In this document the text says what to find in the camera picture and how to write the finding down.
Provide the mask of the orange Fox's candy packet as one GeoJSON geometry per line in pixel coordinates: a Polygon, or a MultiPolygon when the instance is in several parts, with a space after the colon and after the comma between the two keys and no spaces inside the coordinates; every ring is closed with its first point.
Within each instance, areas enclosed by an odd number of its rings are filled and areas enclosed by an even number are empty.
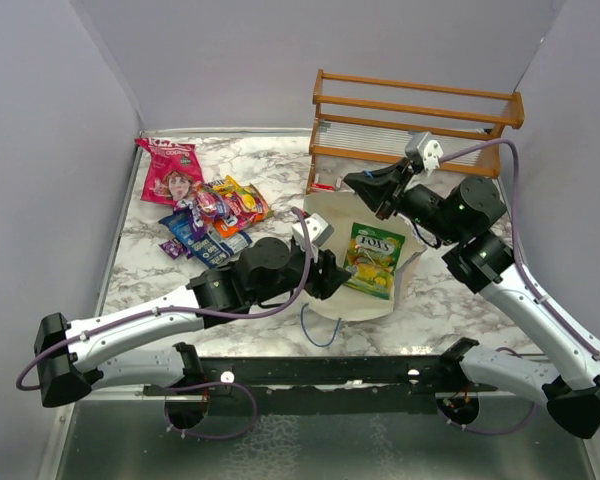
{"type": "Polygon", "coordinates": [[[273,215],[268,202],[253,184],[227,187],[220,195],[229,215],[217,218],[213,226],[222,238],[229,238],[273,215]]]}

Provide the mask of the blue snack packet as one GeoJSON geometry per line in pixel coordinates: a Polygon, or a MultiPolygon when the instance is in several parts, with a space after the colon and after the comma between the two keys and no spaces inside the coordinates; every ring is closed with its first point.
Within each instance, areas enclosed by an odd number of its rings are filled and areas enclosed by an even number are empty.
{"type": "Polygon", "coordinates": [[[214,228],[208,230],[202,219],[195,218],[189,210],[174,212],[158,223],[174,235],[189,256],[208,268],[224,264],[252,244],[251,237],[242,231],[223,238],[214,228]]]}

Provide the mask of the yellow M&M's packet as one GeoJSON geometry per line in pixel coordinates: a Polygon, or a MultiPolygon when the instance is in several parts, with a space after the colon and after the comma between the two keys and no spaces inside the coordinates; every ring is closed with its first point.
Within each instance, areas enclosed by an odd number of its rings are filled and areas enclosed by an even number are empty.
{"type": "Polygon", "coordinates": [[[230,175],[211,181],[209,186],[219,195],[228,195],[230,192],[241,188],[241,185],[230,175]]]}

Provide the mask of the purple Fox's berries packet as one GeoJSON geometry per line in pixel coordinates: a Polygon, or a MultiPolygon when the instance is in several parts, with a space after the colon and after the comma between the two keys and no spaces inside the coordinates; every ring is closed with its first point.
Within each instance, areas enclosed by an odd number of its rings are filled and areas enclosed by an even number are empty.
{"type": "Polygon", "coordinates": [[[194,219],[213,222],[231,213],[223,197],[206,183],[196,182],[191,192],[176,203],[175,210],[185,210],[194,219]]]}

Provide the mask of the purple M&M's packet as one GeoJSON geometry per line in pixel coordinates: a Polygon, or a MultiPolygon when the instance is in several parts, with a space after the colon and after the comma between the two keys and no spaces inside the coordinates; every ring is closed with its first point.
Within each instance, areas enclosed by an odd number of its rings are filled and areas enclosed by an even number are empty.
{"type": "Polygon", "coordinates": [[[168,255],[173,260],[178,259],[182,256],[189,259],[192,256],[189,249],[177,238],[172,238],[168,241],[165,241],[161,243],[159,247],[166,255],[168,255]]]}

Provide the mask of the pink chips bag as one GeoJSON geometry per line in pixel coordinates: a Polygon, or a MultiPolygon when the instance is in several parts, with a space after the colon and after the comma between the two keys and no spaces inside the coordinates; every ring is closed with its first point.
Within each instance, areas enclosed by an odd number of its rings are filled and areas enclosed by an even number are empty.
{"type": "Polygon", "coordinates": [[[158,138],[136,138],[135,144],[150,155],[143,201],[175,206],[189,199],[194,187],[204,182],[195,144],[158,138]]]}

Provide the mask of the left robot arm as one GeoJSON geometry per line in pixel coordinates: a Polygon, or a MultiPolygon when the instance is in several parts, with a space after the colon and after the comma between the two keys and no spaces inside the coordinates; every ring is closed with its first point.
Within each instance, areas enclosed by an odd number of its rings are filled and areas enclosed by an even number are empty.
{"type": "Polygon", "coordinates": [[[296,241],[265,237],[235,260],[136,307],[82,320],[48,314],[34,341],[41,403],[45,408],[64,406],[96,389],[133,383],[190,394],[200,385],[201,371],[181,354],[171,365],[152,360],[135,367],[125,365],[124,356],[169,336],[275,315],[287,306],[258,313],[251,309],[282,294],[296,299],[306,292],[326,300],[349,277],[329,250],[313,254],[296,241]]]}

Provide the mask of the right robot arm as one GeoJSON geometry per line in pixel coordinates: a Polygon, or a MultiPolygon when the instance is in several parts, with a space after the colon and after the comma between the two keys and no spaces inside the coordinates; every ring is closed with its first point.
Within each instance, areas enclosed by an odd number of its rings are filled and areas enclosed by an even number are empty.
{"type": "Polygon", "coordinates": [[[463,179],[446,197],[412,185],[406,160],[375,171],[349,173],[344,182],[380,220],[401,215],[449,246],[452,276],[506,314],[544,353],[540,364],[462,338],[444,352],[441,383],[461,391],[483,384],[547,409],[568,433],[591,438],[600,428],[600,340],[552,303],[518,250],[491,229],[507,211],[493,182],[463,179]]]}

